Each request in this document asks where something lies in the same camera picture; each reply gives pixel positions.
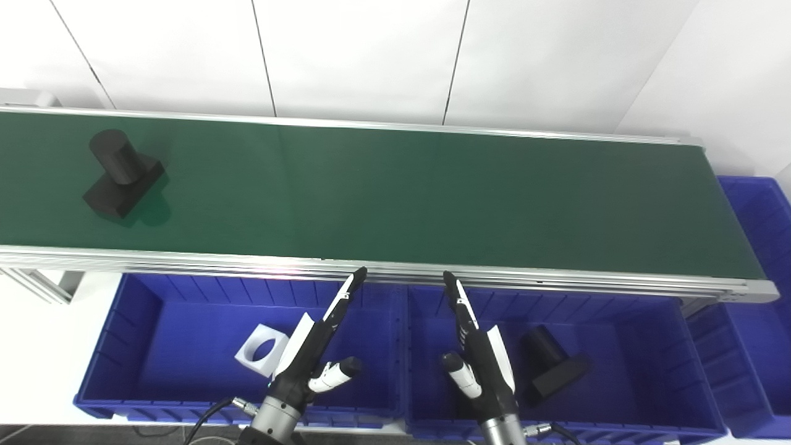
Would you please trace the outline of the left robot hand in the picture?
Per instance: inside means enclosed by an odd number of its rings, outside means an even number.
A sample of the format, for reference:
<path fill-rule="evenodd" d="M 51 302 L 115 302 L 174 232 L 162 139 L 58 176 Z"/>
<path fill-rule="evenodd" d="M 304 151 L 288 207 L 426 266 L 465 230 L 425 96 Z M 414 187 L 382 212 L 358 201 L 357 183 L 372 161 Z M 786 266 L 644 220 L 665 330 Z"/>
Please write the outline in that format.
<path fill-rule="evenodd" d="M 321 320 L 304 313 L 275 368 L 265 402 L 304 412 L 315 394 L 331 391 L 362 370 L 362 361 L 356 357 L 324 364 L 320 360 L 367 273 L 363 266 L 345 279 Z"/>

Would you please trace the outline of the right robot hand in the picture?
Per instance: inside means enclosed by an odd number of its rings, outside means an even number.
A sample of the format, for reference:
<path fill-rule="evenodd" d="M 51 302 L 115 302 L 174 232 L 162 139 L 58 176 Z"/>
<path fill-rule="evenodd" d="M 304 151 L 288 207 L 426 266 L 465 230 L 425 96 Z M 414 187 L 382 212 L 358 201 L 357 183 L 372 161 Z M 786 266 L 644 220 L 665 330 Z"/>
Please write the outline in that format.
<path fill-rule="evenodd" d="M 455 335 L 462 352 L 441 357 L 444 371 L 469 401 L 478 423 L 518 414 L 516 383 L 505 343 L 497 326 L 480 329 L 462 282 L 444 271 L 444 295 L 455 318 Z"/>

